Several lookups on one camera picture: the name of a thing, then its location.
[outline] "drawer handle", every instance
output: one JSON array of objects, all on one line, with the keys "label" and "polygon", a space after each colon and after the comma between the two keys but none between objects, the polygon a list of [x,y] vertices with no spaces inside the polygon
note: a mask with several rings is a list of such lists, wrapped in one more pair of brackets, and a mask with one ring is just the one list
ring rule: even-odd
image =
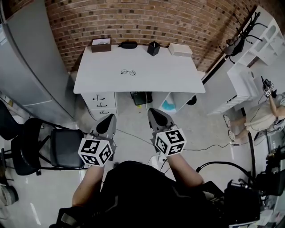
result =
[{"label": "drawer handle", "polygon": [[93,98],[93,100],[94,100],[94,101],[101,101],[101,100],[105,100],[105,98],[103,98],[103,99],[99,99],[98,97],[99,97],[99,95],[97,95],[97,99]]},{"label": "drawer handle", "polygon": [[100,102],[100,106],[99,105],[96,105],[97,107],[107,107],[107,105],[105,106],[102,106],[102,102]]},{"label": "drawer handle", "polygon": [[104,110],[102,112],[99,112],[100,114],[108,114],[109,112],[104,112]]}]

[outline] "person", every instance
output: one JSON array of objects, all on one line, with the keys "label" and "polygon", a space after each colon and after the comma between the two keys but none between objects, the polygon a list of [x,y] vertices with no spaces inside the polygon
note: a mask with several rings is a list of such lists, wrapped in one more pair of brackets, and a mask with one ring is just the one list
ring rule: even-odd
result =
[{"label": "person", "polygon": [[223,117],[227,127],[245,126],[237,135],[228,130],[228,136],[232,142],[245,137],[249,132],[254,136],[259,131],[268,129],[275,122],[285,119],[285,92],[278,94],[276,98],[269,95],[266,101],[253,107],[243,118],[231,121],[227,115],[223,115]]},{"label": "person", "polygon": [[203,190],[200,174],[181,154],[167,160],[176,181],[152,166],[125,161],[107,173],[101,190],[104,167],[91,166],[73,195],[72,207],[60,209],[50,228],[218,224],[220,211]]}]

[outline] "desk top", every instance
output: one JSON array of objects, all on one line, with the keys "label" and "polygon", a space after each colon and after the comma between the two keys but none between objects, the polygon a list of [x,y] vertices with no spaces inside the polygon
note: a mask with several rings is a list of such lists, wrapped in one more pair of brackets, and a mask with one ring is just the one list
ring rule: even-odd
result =
[{"label": "desk top", "polygon": [[[122,70],[136,75],[121,74]],[[110,52],[92,53],[91,47],[85,48],[73,91],[205,93],[205,88],[190,57],[172,56],[168,48],[151,56],[147,46],[123,49],[112,45]]]}]

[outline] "eyeglasses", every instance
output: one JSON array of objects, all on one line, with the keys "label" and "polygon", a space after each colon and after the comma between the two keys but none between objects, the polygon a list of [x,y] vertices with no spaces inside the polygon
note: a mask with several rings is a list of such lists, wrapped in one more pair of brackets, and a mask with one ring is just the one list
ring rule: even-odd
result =
[{"label": "eyeglasses", "polygon": [[134,76],[134,75],[137,74],[134,70],[126,70],[126,69],[122,69],[122,70],[121,70],[121,74],[126,74],[126,73],[128,73],[128,72],[129,72],[129,74],[132,75],[132,76]]}]

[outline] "desk drawer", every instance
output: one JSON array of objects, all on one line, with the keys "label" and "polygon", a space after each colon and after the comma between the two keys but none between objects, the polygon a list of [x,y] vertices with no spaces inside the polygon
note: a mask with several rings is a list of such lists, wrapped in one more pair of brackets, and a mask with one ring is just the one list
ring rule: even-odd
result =
[{"label": "desk drawer", "polygon": [[101,117],[108,115],[108,114],[117,114],[116,109],[93,109],[91,110],[92,115],[95,119],[100,119]]},{"label": "desk drawer", "polygon": [[115,109],[113,92],[81,94],[90,109]]}]

